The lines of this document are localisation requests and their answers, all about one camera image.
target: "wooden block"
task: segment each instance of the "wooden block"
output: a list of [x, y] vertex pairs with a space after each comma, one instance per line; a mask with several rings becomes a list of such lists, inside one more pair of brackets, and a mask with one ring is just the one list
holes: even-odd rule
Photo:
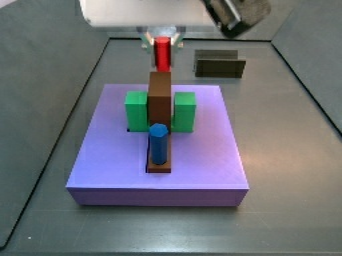
[[147, 96], [148, 121], [163, 123], [171, 132], [171, 73], [151, 72]]

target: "green block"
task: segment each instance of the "green block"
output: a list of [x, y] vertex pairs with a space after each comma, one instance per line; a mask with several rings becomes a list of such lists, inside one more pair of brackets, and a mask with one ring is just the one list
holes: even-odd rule
[[131, 132], [147, 132], [147, 92], [129, 91], [124, 100], [128, 129]]
[[173, 97], [172, 132], [193, 132], [195, 112], [195, 93], [176, 92]]

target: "blue cylinder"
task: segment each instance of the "blue cylinder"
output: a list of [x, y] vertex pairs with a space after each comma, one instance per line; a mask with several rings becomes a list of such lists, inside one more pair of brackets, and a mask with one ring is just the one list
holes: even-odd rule
[[153, 164], [167, 162], [167, 136], [168, 130], [164, 124], [153, 124], [149, 127], [149, 151]]

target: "gray table surface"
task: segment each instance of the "gray table surface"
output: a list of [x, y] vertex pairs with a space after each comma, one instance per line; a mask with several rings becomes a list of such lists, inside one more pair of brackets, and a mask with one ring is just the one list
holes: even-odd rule
[[340, 17], [342, 1], [302, 1], [272, 45], [342, 133]]
[[[220, 85], [249, 192], [237, 208], [81, 207], [64, 186], [105, 83], [148, 82], [139, 41], [111, 41], [2, 253], [342, 252], [342, 143], [270, 43], [185, 41], [173, 84]], [[237, 79], [195, 78], [195, 49], [237, 49]]]
[[78, 13], [69, 0], [0, 9], [0, 248], [108, 42]]

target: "purple box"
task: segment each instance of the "purple box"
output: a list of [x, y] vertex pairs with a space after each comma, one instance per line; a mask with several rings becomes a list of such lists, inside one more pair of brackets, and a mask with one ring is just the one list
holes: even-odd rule
[[81, 205], [237, 206], [248, 191], [219, 86], [195, 92], [193, 133], [172, 133], [172, 172], [145, 173], [148, 133], [127, 132], [124, 98], [147, 85], [103, 89], [66, 189]]

